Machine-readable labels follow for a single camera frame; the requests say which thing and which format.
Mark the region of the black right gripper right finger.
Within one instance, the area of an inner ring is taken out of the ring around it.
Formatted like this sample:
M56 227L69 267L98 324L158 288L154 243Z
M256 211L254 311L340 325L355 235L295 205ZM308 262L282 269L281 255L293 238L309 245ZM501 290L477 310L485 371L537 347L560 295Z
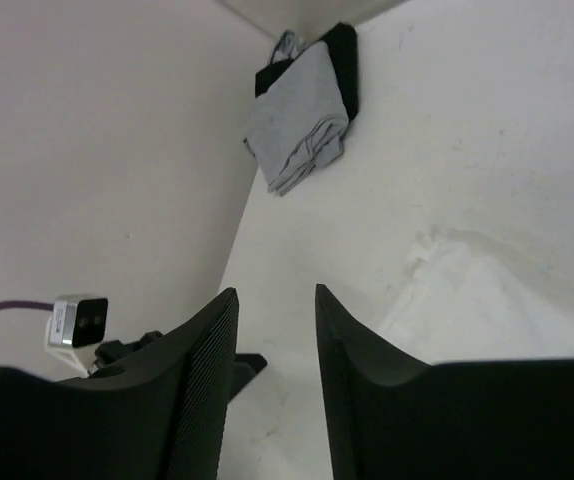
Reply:
M315 292L337 479L574 479L574 359L426 364Z

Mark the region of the white tank top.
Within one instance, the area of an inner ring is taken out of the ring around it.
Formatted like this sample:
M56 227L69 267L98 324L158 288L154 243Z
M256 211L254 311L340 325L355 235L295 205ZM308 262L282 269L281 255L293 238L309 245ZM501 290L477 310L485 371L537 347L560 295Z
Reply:
M429 364L574 358L574 289L481 234L422 232L377 332Z

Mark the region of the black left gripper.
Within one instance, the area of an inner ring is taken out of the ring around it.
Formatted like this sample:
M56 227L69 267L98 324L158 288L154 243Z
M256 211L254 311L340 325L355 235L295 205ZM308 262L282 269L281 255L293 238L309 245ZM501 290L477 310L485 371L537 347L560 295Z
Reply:
M164 367L157 345L163 334L154 330L139 339L108 340L94 350L90 375L156 375ZM236 353L229 399L233 400L268 365L260 353Z

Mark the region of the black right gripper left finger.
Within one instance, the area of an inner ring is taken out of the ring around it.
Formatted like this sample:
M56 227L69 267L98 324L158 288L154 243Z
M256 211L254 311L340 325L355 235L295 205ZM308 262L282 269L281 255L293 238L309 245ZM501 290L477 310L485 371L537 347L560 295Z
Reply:
M87 378L0 367L0 479L213 479L239 303L193 318Z

